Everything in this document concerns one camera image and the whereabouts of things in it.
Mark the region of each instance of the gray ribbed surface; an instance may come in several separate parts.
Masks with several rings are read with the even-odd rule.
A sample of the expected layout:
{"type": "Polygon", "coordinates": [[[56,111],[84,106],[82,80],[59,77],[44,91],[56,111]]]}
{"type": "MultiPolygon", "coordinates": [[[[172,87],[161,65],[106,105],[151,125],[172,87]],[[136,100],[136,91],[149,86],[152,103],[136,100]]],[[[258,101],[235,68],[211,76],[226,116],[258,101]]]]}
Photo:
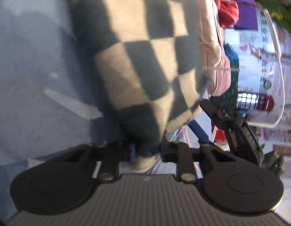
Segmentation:
{"type": "Polygon", "coordinates": [[[193,185],[172,175],[123,175],[116,183],[101,185],[83,206],[60,215],[39,216],[21,212],[10,226],[281,226],[274,213],[238,217],[209,205],[193,185]]]}

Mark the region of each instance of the red object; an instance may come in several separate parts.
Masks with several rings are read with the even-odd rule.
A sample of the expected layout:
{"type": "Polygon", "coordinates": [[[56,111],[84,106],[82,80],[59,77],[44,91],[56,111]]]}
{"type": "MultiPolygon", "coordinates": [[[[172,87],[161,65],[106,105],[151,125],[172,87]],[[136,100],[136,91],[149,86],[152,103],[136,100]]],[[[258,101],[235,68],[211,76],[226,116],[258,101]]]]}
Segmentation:
{"type": "Polygon", "coordinates": [[[214,0],[219,12],[219,23],[228,28],[238,22],[238,4],[235,1],[214,0]]]}
{"type": "Polygon", "coordinates": [[[214,142],[223,143],[226,140],[226,135],[223,130],[217,130],[216,137],[214,138],[214,142]]]}
{"type": "Polygon", "coordinates": [[[274,100],[272,96],[266,94],[260,94],[258,97],[258,103],[256,104],[255,109],[259,111],[268,111],[270,112],[274,107],[274,100]]]}
{"type": "Polygon", "coordinates": [[[235,1],[221,1],[218,9],[219,23],[222,28],[228,28],[238,22],[238,4],[235,1]]]}
{"type": "Polygon", "coordinates": [[[248,51],[248,45],[241,46],[240,49],[241,49],[243,52],[247,52],[247,51],[248,51]]]}

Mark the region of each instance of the white cord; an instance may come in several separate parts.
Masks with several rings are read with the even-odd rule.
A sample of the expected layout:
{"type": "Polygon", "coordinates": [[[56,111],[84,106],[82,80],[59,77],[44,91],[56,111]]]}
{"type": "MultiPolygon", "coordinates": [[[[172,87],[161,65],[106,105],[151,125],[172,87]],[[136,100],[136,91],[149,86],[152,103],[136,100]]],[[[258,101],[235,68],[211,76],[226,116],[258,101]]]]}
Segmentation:
{"type": "Polygon", "coordinates": [[[270,65],[270,66],[271,66],[271,71],[269,71],[269,72],[255,71],[255,70],[249,70],[249,69],[238,69],[238,68],[222,68],[222,67],[213,67],[213,66],[203,66],[203,69],[216,69],[216,70],[237,71],[237,72],[251,72],[251,73],[271,76],[274,73],[274,67],[273,67],[273,65],[270,65]]]}
{"type": "Polygon", "coordinates": [[[264,9],[263,10],[263,13],[265,15],[267,24],[268,24],[268,26],[270,28],[270,32],[271,32],[271,36],[272,36],[272,40],[273,40],[273,44],[274,44],[276,56],[278,58],[278,65],[279,65],[279,72],[280,72],[280,81],[281,81],[282,92],[283,92],[283,105],[281,107],[281,113],[280,113],[278,119],[276,120],[276,122],[274,124],[260,123],[260,122],[251,122],[251,121],[248,121],[248,124],[250,126],[256,126],[256,127],[273,128],[273,127],[275,127],[279,123],[281,117],[283,116],[283,111],[284,111],[284,108],[285,108],[285,97],[286,97],[286,94],[285,94],[285,82],[284,82],[284,79],[283,79],[283,69],[282,69],[281,60],[280,60],[280,58],[281,58],[281,50],[280,50],[278,36],[276,34],[275,27],[274,27],[274,24],[272,23],[272,20],[271,20],[271,17],[270,17],[270,14],[269,14],[268,10],[267,9],[264,9]]]}

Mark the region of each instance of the green plant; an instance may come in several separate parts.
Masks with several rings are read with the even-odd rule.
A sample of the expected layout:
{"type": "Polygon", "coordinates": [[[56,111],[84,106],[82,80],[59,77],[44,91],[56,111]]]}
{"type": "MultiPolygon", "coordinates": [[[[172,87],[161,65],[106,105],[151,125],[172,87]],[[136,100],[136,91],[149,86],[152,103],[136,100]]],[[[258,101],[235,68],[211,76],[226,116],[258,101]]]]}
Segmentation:
{"type": "Polygon", "coordinates": [[[282,28],[291,34],[291,4],[285,5],[278,2],[259,1],[268,9],[271,18],[282,28]]]}

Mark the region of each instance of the black mechanical arm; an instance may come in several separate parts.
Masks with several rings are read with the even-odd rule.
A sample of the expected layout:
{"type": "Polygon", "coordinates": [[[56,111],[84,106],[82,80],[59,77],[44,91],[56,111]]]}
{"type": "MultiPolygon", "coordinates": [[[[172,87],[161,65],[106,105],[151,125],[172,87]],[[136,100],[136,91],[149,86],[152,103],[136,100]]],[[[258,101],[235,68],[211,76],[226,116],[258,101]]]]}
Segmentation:
{"type": "Polygon", "coordinates": [[[175,175],[120,175],[119,163],[134,156],[132,144],[81,145],[13,180],[10,194],[19,213],[8,225],[288,225],[274,213],[283,184],[261,167],[264,155],[247,122],[206,101],[201,106],[225,130],[230,152],[209,142],[196,149],[164,141],[161,159],[176,164],[175,175]]]}

